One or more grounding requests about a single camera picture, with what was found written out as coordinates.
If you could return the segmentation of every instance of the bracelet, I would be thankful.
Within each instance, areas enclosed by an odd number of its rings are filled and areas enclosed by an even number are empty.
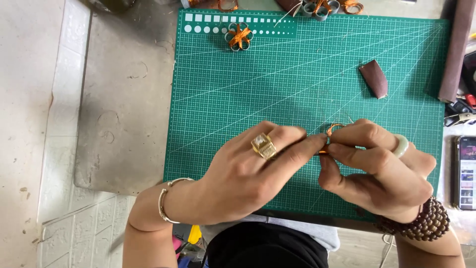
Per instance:
[[[434,196],[423,204],[423,211],[411,223],[403,224],[378,215],[376,218],[380,231],[390,235],[399,233],[417,241],[437,240],[449,230],[450,223],[446,209]]]
[[[180,182],[180,181],[193,181],[193,179],[191,178],[180,178],[180,179],[175,179],[173,181],[169,181],[167,182],[167,186],[169,187],[172,187],[175,183],[177,182]],[[163,206],[163,203],[164,203],[164,196],[165,194],[168,192],[167,189],[163,188],[162,189],[162,192],[160,192],[160,195],[159,195],[159,215],[162,217],[162,219],[166,222],[170,222],[170,223],[174,223],[174,224],[179,224],[179,222],[177,221],[173,221],[171,219],[169,219],[169,217],[167,217],[167,215],[165,214],[164,212],[164,206]]]

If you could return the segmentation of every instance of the white cable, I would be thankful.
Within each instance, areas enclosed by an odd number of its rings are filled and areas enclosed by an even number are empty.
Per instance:
[[[278,23],[280,23],[281,20],[284,19],[284,17],[287,16],[289,13],[291,13],[291,11],[292,11],[295,7],[297,7],[298,5],[302,5],[302,0],[301,0],[300,3],[297,3],[297,5],[295,5],[293,8],[291,8],[284,16],[282,16],[281,19],[279,19],[279,20],[276,22],[276,24],[274,25],[274,27],[276,27],[276,25],[277,25]]]
[[[390,242],[385,240],[385,236],[390,236],[391,237]],[[382,241],[384,241],[384,243],[388,245],[388,248],[387,248],[387,251],[385,252],[385,256],[382,259],[382,262],[380,263],[380,266],[378,268],[383,268],[383,266],[385,264],[385,261],[387,260],[388,254],[390,253],[390,250],[392,249],[392,247],[396,247],[396,245],[393,243],[395,241],[395,236],[383,235],[382,236]]]

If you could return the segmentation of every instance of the white jade ring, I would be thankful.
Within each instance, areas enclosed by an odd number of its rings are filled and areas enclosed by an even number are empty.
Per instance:
[[[408,140],[405,136],[400,134],[394,134],[394,136],[398,139],[398,147],[393,151],[393,154],[401,158],[408,149]]]

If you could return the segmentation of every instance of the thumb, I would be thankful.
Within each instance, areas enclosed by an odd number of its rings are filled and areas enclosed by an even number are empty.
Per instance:
[[[358,206],[368,204],[369,196],[357,188],[354,180],[340,173],[339,166],[331,156],[321,155],[319,159],[321,172],[318,181],[322,189]]]

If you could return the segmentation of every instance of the sandpaper roll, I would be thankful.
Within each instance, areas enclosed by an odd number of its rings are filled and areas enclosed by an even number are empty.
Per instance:
[[[302,4],[302,0],[276,0],[276,2],[293,17],[299,11],[301,6],[299,4]]]
[[[358,70],[377,99],[388,96],[388,81],[376,60],[359,67]]]
[[[473,20],[475,0],[458,0],[451,33],[445,72],[441,82],[438,99],[445,103],[456,101],[463,58],[468,44],[469,30]]]

